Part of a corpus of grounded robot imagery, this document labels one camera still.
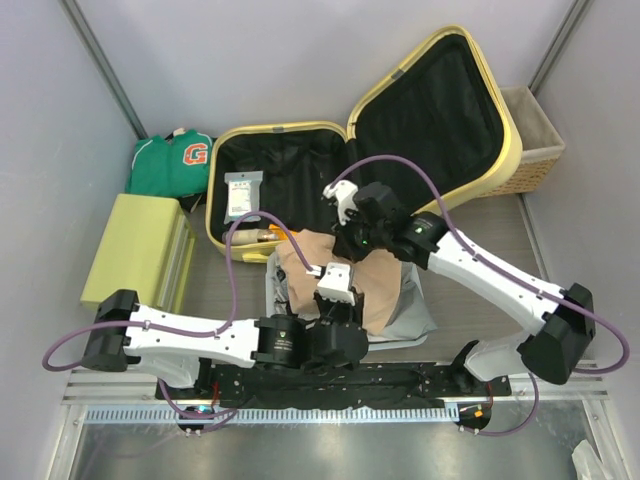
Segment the white plastic mesh basket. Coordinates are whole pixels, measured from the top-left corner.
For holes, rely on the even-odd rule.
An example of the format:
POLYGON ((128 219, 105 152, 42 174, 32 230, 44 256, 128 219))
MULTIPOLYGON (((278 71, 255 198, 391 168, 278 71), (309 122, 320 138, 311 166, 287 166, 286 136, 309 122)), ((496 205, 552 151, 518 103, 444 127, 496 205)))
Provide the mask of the white plastic mesh basket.
MULTIPOLYGON (((267 260, 265 274, 266 315, 290 313, 284 271, 276 253, 267 260)), ((369 351, 409 348, 421 345, 437 326, 429 313, 415 265, 402 264, 399 299, 387 325, 378 335, 368 334, 369 351)))

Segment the beige sock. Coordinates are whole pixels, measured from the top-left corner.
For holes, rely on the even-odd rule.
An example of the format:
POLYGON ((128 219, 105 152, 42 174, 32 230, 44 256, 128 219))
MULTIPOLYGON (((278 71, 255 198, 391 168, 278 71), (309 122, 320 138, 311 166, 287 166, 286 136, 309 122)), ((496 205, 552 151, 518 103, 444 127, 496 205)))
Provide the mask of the beige sock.
MULTIPOLYGON (((364 295, 363 326, 371 335, 381 333, 399 299, 402 263, 385 250, 375 250, 364 260, 354 263, 333 254, 333 236, 310 230, 297 233, 296 241, 311 265, 323 267, 338 262, 353 268, 353 286, 364 295)), ((285 241, 278 245, 275 259, 286 275, 292 312, 305 319, 317 316, 319 310, 313 294, 318 280, 307 273, 292 244, 285 241)))

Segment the grey white garment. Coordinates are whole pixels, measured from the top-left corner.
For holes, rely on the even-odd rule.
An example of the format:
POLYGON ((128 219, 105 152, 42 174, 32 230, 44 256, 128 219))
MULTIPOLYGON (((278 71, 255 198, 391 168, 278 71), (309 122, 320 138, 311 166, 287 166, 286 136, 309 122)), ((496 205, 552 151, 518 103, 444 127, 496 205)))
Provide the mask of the grey white garment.
MULTIPOLYGON (((378 344, 378 349, 382 349, 382 344, 393 342, 421 343, 430 331, 437 329, 427 309, 415 267, 403 264, 400 279, 393 283, 399 286, 394 308, 388 312, 376 307, 372 313, 366 313, 363 320, 369 342, 378 344)), ((390 284, 374 277, 371 270, 357 265, 354 265, 353 286, 365 294, 366 307, 372 306, 374 300, 381 300, 382 294, 389 296, 394 292, 389 289, 390 284)), ((267 263, 266 295, 268 315, 293 313, 286 274, 276 254, 271 255, 267 263)))

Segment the yellow hard-shell suitcase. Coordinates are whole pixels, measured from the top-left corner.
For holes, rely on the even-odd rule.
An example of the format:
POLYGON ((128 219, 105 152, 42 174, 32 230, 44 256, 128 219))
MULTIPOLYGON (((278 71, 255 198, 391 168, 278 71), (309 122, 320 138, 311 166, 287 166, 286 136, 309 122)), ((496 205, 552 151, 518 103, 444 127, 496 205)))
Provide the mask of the yellow hard-shell suitcase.
POLYGON ((214 143, 205 225, 222 249, 226 173, 262 171, 260 209, 293 231, 327 233, 336 211, 322 198, 338 175, 389 186, 414 212, 451 209, 517 170, 522 141, 486 59, 456 25, 417 46, 353 108, 330 121, 231 129, 214 143))

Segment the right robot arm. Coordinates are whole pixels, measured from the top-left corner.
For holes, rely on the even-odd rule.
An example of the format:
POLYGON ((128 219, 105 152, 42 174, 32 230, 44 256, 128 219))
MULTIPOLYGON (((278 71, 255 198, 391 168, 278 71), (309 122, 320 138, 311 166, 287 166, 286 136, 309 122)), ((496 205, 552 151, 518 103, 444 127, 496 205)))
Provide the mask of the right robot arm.
POLYGON ((451 380, 472 395, 499 376, 530 372, 555 385, 571 376, 595 336, 591 292, 537 279, 473 244, 432 212, 410 213, 380 182, 327 185, 323 196, 337 211, 336 255, 361 262, 376 250, 458 282, 507 313, 519 333, 472 341, 457 357, 451 380))

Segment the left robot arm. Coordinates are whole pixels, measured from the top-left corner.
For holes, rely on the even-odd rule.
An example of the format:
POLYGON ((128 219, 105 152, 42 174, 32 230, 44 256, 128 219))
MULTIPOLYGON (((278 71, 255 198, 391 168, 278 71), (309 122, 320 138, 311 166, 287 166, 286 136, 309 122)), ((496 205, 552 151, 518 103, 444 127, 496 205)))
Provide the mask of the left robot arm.
POLYGON ((102 372, 134 365, 193 399, 212 389, 204 360, 289 375, 355 368, 369 348, 364 296, 356 294, 353 302, 314 299, 320 315, 310 322, 272 315, 226 324, 151 308, 136 291, 121 289, 99 305, 80 364, 102 372))

